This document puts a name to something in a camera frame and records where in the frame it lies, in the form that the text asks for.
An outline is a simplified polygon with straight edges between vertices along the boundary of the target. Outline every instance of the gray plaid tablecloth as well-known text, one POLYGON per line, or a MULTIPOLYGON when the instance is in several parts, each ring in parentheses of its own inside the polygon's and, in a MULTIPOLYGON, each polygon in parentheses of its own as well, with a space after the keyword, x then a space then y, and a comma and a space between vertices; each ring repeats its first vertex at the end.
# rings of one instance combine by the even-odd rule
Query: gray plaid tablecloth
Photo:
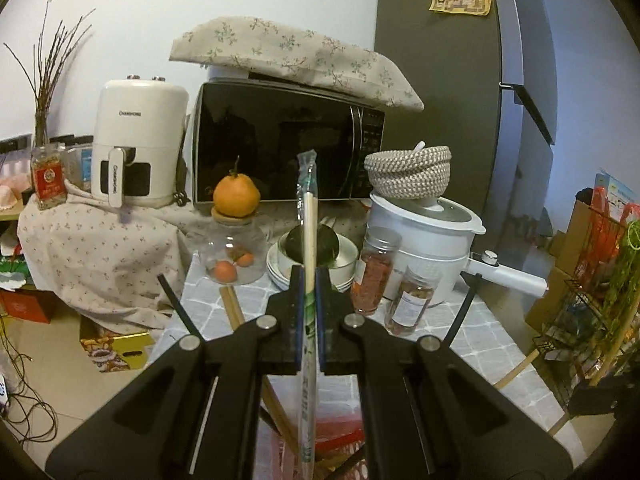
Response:
MULTIPOLYGON (((219 292, 220 286, 206 277, 197 256, 193 257, 182 292, 182 305, 193 319, 200 333, 214 339, 231 333, 219 292)), ((468 287, 460 278, 448 301, 427 310, 420 326, 409 337, 416 340, 426 334, 443 338, 465 297, 468 287)), ((247 319, 263 314, 267 300, 279 289, 267 274, 250 285, 236 287, 238 300, 247 319)), ((372 319, 383 322, 386 304, 382 303, 372 319)), ((160 336, 149 362, 153 362, 170 346, 187 333, 183 323, 173 316, 160 336)), ((488 307, 476 296, 471 308, 453 340, 451 348, 490 383, 495 383, 524 359, 524 354, 495 319, 488 307)), ((270 377, 278 397, 289 416, 296 420, 298 384, 296 378, 270 377)), ((360 413, 358 385, 354 376, 325 377, 318 379, 318 419, 342 420, 356 417, 360 413)), ((542 428, 548 430, 563 414, 553 393, 540 378, 535 368, 529 365, 502 393, 529 415, 542 428)), ((566 424, 556 435, 571 454, 574 464, 585 459, 584 449, 572 425, 566 424)))

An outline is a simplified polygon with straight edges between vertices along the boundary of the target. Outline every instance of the woven basket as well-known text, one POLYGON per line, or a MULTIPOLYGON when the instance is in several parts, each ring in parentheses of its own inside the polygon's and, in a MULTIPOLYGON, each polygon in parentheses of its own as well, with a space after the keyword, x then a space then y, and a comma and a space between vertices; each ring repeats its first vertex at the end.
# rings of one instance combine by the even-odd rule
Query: woven basket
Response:
POLYGON ((367 155, 369 181, 386 198, 437 198, 449 185, 451 152, 433 146, 418 152, 393 150, 367 155))

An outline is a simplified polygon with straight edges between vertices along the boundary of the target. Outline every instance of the gray refrigerator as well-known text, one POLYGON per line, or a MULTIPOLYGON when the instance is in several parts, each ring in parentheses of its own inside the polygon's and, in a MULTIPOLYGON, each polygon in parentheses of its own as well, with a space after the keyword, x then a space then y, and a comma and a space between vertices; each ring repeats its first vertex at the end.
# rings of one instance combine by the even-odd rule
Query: gray refrigerator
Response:
POLYGON ((487 229, 473 250, 521 269, 543 215, 558 93, 543 0, 493 0, 487 16, 429 10, 431 0, 378 0, 376 51, 424 102, 388 113, 383 149, 447 145, 445 197, 487 229))

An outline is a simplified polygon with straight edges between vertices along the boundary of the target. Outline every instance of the microwave control panel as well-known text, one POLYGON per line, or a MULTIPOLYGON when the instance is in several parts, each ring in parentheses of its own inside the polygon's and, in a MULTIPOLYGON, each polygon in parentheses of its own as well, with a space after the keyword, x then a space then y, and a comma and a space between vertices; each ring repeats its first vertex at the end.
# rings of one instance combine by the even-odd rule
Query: microwave control panel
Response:
POLYGON ((382 131, 385 126, 385 113, 363 108, 360 126, 362 131, 360 153, 358 154, 358 166, 353 180, 353 187, 351 188, 351 197, 369 198, 369 193, 373 190, 373 186, 369 183, 367 170, 364 169, 364 159, 370 153, 380 151, 382 131))

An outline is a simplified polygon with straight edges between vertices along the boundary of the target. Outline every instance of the white wall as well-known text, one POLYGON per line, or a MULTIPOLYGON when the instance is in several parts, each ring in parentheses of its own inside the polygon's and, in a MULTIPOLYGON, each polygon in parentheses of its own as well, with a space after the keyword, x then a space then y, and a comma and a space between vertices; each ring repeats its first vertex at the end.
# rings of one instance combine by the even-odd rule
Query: white wall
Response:
POLYGON ((558 130, 545 206, 565 230, 599 167, 640 194, 640 53, 609 0, 544 0, 558 72, 558 130))
MULTIPOLYGON (((26 66, 37 41, 47 0, 10 0, 0 14, 0 42, 26 66)), ((377 0, 54 0, 49 6, 46 44, 60 20, 74 25, 95 7, 92 35, 78 52, 58 89, 49 134, 91 134, 98 95, 110 79, 130 73, 165 76, 191 98, 206 79, 197 65, 169 62, 174 38, 217 16, 248 15, 311 28, 372 48, 377 0)), ((4 46, 0 46, 0 139, 33 131, 33 94, 4 46)))

